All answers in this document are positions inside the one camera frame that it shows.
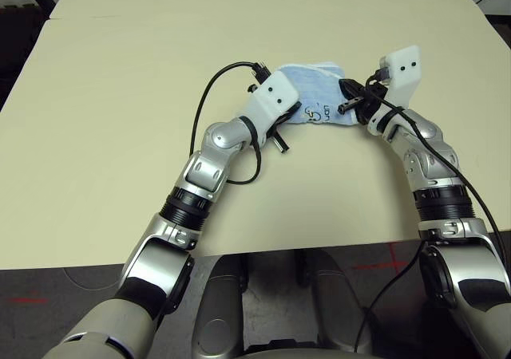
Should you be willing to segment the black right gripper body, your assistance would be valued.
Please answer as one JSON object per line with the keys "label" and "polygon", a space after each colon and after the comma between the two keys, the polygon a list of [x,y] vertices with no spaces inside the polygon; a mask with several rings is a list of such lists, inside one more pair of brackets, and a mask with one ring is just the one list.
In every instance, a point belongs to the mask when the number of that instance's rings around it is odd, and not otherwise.
{"label": "black right gripper body", "polygon": [[346,101],[338,106],[338,112],[341,115],[354,114],[359,124],[368,124],[370,118],[379,109],[380,101],[373,98],[365,92],[363,87],[363,97]]}

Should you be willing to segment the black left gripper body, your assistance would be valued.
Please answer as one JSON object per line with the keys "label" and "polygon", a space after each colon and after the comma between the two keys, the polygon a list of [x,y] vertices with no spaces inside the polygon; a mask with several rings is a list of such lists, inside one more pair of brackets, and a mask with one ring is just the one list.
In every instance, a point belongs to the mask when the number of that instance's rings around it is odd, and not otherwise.
{"label": "black left gripper body", "polygon": [[276,147],[279,149],[281,153],[285,153],[289,150],[289,146],[283,139],[283,137],[279,134],[279,126],[284,124],[299,110],[301,107],[301,103],[298,101],[293,106],[291,106],[283,115],[279,116],[275,123],[272,125],[272,139]]}

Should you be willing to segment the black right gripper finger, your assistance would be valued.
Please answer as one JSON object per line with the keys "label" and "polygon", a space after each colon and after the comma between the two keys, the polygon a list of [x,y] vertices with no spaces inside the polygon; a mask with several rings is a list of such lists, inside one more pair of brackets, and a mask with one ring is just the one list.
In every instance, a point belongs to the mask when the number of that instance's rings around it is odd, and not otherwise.
{"label": "black right gripper finger", "polygon": [[339,80],[339,88],[347,101],[363,97],[363,85],[356,80],[343,78]]}
{"label": "black right gripper finger", "polygon": [[366,93],[386,93],[387,87],[381,83],[381,78],[377,74],[373,74],[366,79],[365,82]]}

